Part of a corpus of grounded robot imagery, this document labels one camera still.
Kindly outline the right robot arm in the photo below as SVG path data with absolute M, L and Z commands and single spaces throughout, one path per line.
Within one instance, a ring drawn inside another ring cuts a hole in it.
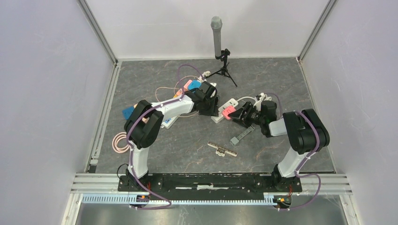
M 298 183 L 299 171 L 312 155 L 329 145 L 330 135 L 314 109 L 286 112 L 279 119 L 276 110 L 277 104 L 273 101 L 264 100 L 259 107 L 247 102 L 228 117 L 246 128 L 258 125 L 265 137 L 288 137 L 290 148 L 270 178 L 274 190 L 284 191 Z

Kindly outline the small white power strip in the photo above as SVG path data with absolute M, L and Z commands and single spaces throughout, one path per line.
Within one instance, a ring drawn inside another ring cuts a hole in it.
M 236 111 L 236 106 L 238 106 L 238 101 L 236 101 L 234 98 L 231 98 L 225 104 L 219 107 L 218 116 L 212 116 L 212 121 L 219 123 L 223 119 L 231 120 L 229 114 Z

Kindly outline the pink cube socket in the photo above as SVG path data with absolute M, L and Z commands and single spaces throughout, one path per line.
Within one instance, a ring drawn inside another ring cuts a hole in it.
M 188 80 L 184 85 L 184 91 L 188 90 L 189 85 L 192 83 L 192 80 Z

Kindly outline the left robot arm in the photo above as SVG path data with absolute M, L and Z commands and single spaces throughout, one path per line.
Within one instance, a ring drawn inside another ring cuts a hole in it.
M 150 103 L 145 99 L 139 101 L 124 125 L 129 148 L 126 176 L 130 180 L 130 186 L 136 191 L 146 188 L 149 148 L 156 141 L 165 120 L 191 112 L 217 116 L 218 108 L 217 89 L 207 81 L 172 99 L 156 103 Z

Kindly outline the pink plug adapter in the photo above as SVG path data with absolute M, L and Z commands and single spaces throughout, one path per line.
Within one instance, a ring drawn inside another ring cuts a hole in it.
M 228 107 L 226 107 L 223 111 L 222 111 L 222 115 L 225 119 L 227 120 L 231 120 L 230 114 L 235 112 L 236 109 L 234 106 L 230 105 Z

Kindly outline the long white power strip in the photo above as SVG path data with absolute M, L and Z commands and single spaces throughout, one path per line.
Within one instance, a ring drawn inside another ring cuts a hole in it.
M 194 93 L 187 90 L 184 91 L 180 97 L 175 97 L 174 99 L 176 101 L 173 103 L 169 101 L 161 102 L 163 106 L 160 108 L 160 111 L 164 114 L 164 121 L 161 126 L 163 128 L 170 128 L 179 117 L 185 117 L 189 113 L 192 115 L 199 114 L 194 108 L 195 103 L 216 95 L 217 89 L 215 85 L 203 81 L 201 86 Z

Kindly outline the small pink plug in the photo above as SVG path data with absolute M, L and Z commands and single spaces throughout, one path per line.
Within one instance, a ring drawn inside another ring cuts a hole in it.
M 184 93 L 184 90 L 183 90 L 183 89 L 179 89 L 179 90 L 176 92 L 176 94 L 174 95 L 174 97 L 175 97 L 175 98 L 178 98 L 178 97 L 180 97 L 183 93 Z

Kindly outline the blue plug adapter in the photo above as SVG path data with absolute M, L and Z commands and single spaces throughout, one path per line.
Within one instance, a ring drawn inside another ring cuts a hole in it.
M 187 89 L 190 92 L 194 93 L 200 86 L 201 86 L 201 82 L 197 81 L 197 80 L 194 80 L 188 85 Z

